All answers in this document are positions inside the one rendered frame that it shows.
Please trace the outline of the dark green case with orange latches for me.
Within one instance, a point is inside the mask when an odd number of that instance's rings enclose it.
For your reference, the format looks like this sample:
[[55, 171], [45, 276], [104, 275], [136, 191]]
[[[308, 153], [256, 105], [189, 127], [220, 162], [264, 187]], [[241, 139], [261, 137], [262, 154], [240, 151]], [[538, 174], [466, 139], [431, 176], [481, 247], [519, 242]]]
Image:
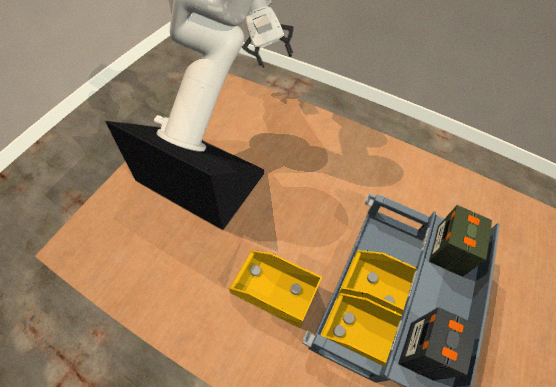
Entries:
[[429, 262], [464, 276], [487, 260], [492, 220], [456, 205], [438, 225]]

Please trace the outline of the dark grey case with orange latches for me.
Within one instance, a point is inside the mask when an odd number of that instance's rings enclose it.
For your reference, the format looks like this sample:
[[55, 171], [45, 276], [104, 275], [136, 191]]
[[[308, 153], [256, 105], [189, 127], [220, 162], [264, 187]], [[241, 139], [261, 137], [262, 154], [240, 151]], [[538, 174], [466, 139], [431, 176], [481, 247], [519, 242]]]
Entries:
[[477, 326], [437, 307], [411, 323], [398, 364], [433, 381], [468, 375]]

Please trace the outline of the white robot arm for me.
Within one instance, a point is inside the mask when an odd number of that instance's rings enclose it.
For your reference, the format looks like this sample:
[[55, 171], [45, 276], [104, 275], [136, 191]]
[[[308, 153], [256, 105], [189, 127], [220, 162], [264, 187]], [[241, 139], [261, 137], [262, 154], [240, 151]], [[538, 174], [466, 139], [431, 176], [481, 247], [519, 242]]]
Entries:
[[154, 119], [162, 126], [157, 131], [160, 138], [186, 149], [205, 151], [203, 136], [244, 42], [238, 26], [248, 13], [270, 4], [271, 0], [174, 0], [171, 39], [204, 56], [186, 69], [169, 118], [157, 115]]

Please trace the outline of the grey shelf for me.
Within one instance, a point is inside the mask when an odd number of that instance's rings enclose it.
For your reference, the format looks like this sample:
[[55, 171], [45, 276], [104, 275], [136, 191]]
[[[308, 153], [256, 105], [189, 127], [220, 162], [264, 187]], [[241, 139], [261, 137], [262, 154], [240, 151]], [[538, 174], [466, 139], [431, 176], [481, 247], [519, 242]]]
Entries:
[[[473, 387], [492, 285], [500, 224], [491, 228], [487, 260], [462, 277], [429, 262], [438, 225], [445, 219], [436, 215], [436, 211], [427, 216], [384, 196], [371, 193], [368, 194], [365, 204], [370, 206], [370, 209], [336, 289], [315, 335], [307, 330], [303, 344], [308, 346], [309, 350], [375, 383], [392, 380], [405, 387]], [[422, 226], [418, 230], [386, 216], [378, 212], [380, 207]], [[341, 294], [339, 291], [354, 255], [361, 250], [385, 253], [416, 267], [385, 366], [321, 335], [337, 296]], [[478, 325], [468, 375], [433, 381], [398, 364], [411, 323], [437, 307]]]

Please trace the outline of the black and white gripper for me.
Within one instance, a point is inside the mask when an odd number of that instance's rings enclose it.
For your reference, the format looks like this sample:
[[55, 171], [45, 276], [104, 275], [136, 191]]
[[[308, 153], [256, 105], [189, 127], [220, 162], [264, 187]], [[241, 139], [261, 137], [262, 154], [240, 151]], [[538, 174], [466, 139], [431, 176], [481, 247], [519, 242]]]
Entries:
[[[269, 13], [272, 13], [271, 15]], [[254, 23], [252, 21], [252, 19], [255, 19], [259, 16], [262, 16], [264, 14], [267, 14], [271, 24], [272, 24], [272, 29], [273, 30], [269, 30], [267, 32], [264, 32], [262, 34], [258, 34]], [[259, 48], [265, 47], [267, 45], [270, 45], [272, 43], [275, 43], [277, 41], [283, 41], [285, 43], [285, 47], [287, 49], [288, 55], [289, 57], [292, 56], [291, 53], [293, 53], [292, 48], [290, 46], [290, 40], [291, 37], [293, 35], [293, 26], [289, 26], [289, 25], [283, 25], [280, 24], [274, 11], [272, 10], [271, 7], [265, 6], [265, 7], [261, 7], [258, 9], [255, 9], [253, 11], [251, 11], [250, 13], [248, 13], [246, 19], [246, 27], [249, 33], [249, 38], [246, 40], [246, 42], [243, 44], [242, 49], [245, 50], [247, 53], [253, 55], [256, 57], [259, 66], [262, 66], [262, 68], [264, 68], [264, 64], [262, 62], [261, 56], [259, 55], [259, 53], [257, 52], [259, 50]], [[283, 33], [283, 30], [288, 30], [289, 34], [288, 37], [286, 38]], [[279, 38], [280, 40], [277, 40], [277, 38]], [[248, 48], [248, 45], [252, 42], [255, 50], [250, 50]], [[269, 42], [269, 43], [268, 43]], [[264, 45], [265, 44], [265, 45]], [[261, 46], [261, 47], [260, 47]]]

